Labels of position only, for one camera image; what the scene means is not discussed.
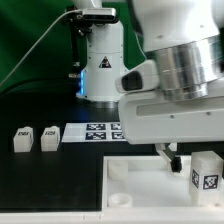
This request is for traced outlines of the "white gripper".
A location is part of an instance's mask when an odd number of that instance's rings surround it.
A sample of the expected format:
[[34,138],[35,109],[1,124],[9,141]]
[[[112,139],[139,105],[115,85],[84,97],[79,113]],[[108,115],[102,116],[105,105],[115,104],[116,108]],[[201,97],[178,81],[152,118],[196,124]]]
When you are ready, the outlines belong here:
[[173,172],[182,170],[176,143],[224,141],[223,96],[168,102],[156,92],[127,94],[118,110],[126,140],[156,144]]

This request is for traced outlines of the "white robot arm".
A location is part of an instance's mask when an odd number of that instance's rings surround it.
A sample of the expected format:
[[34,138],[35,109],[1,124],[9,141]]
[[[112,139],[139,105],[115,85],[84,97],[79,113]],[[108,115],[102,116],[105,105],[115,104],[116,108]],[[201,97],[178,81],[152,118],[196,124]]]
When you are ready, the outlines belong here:
[[224,69],[215,11],[224,0],[127,0],[147,60],[116,81],[124,137],[153,144],[224,140]]

